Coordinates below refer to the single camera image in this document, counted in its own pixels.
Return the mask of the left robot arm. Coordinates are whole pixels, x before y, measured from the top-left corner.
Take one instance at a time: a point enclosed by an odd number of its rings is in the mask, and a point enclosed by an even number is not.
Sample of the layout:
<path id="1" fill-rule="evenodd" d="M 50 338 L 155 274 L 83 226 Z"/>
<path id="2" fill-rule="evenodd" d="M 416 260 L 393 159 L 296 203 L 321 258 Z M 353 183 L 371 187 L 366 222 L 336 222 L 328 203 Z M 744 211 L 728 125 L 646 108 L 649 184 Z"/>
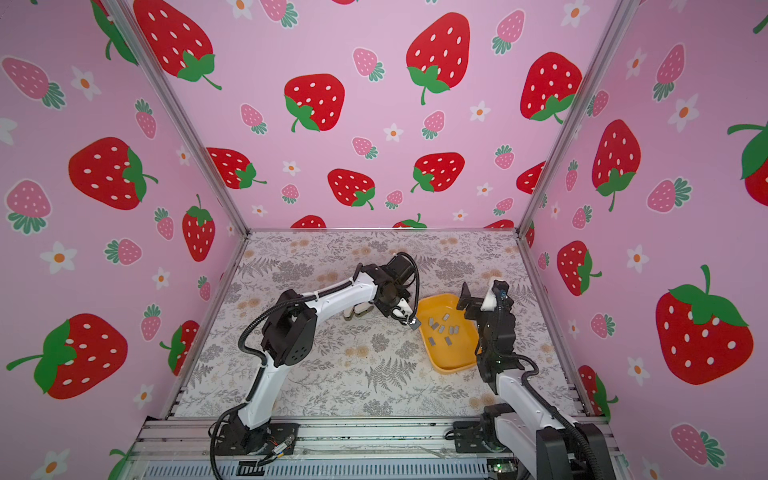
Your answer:
<path id="1" fill-rule="evenodd" d="M 275 401 L 290 369 L 314 345 L 317 327 L 364 304 L 404 326 L 417 329 L 420 275 L 416 261 L 398 252 L 384 265 L 359 264 L 354 274 L 321 290 L 282 292 L 276 303 L 253 320 L 238 339 L 238 349 L 259 360 L 245 399 L 223 413 L 210 430 L 212 446 L 226 453 L 258 451 L 268 443 Z"/>

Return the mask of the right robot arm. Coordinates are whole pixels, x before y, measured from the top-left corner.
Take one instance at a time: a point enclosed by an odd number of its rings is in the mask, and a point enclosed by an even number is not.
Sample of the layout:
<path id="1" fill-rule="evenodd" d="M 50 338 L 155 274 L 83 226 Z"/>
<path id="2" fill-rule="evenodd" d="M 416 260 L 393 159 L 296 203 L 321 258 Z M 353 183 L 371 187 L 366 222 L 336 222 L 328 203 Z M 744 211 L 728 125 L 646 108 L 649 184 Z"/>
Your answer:
<path id="1" fill-rule="evenodd" d="M 518 479 L 614 479 L 605 434 L 550 404 L 531 384 L 535 361 L 514 351 L 516 317 L 509 285 L 491 282 L 484 297 L 464 284 L 457 309 L 477 324 L 476 364 L 501 402 L 476 421 L 457 421 L 445 438 L 458 453 L 510 453 Z"/>

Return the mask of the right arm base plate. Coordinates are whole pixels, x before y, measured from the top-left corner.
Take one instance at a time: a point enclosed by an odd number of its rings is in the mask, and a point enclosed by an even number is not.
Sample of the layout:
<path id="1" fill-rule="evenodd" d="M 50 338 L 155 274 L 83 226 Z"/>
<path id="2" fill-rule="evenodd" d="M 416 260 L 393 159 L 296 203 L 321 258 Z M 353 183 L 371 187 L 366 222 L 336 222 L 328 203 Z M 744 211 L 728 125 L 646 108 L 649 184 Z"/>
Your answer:
<path id="1" fill-rule="evenodd" d="M 457 421 L 446 434 L 458 453 L 535 454 L 535 438 L 516 416 Z"/>

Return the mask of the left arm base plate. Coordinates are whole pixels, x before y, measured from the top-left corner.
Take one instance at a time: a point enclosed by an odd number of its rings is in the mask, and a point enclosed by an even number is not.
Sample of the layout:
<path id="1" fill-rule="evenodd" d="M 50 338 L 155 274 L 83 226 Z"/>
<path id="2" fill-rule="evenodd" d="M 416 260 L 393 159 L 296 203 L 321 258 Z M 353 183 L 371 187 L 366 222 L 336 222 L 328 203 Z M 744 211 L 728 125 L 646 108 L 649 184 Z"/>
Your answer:
<path id="1" fill-rule="evenodd" d="M 239 423 L 224 424 L 217 434 L 214 453 L 218 456 L 266 455 L 290 437 L 296 440 L 298 423 L 268 422 L 248 429 Z"/>

